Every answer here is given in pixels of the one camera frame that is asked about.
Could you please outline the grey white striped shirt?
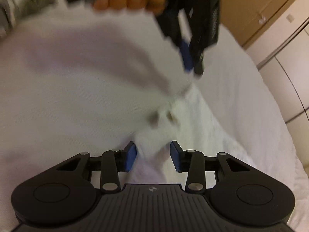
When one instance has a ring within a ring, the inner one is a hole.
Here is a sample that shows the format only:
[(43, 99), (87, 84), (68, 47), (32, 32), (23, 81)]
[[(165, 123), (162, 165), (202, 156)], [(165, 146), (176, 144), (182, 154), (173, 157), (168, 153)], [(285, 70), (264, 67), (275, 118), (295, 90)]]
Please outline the grey white striped shirt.
[(145, 13), (53, 9), (1, 44), (2, 188), (130, 140), (138, 158), (121, 183), (183, 183), (169, 154), (173, 140), (206, 156), (244, 153)]

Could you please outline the light grey bed sheet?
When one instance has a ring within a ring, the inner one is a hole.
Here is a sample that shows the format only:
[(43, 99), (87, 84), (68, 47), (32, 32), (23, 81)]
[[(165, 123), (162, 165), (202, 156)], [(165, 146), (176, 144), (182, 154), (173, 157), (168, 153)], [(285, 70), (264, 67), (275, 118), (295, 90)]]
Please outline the light grey bed sheet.
[[(232, 155), (286, 184), (296, 198), (289, 225), (308, 231), (308, 178), (279, 107), (251, 58), (221, 28), (218, 45), (206, 52), (205, 62), (203, 77), (193, 84), (223, 130), (244, 151)], [(1, 187), (1, 231), (17, 225), (10, 203), (16, 186)]]

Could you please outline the wooden wardrobe door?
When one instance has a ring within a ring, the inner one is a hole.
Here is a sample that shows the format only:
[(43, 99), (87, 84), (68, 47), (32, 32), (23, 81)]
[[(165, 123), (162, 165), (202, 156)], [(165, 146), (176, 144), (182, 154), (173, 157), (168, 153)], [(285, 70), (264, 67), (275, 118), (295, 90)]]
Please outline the wooden wardrobe door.
[(248, 49), (296, 0), (220, 0), (220, 22)]

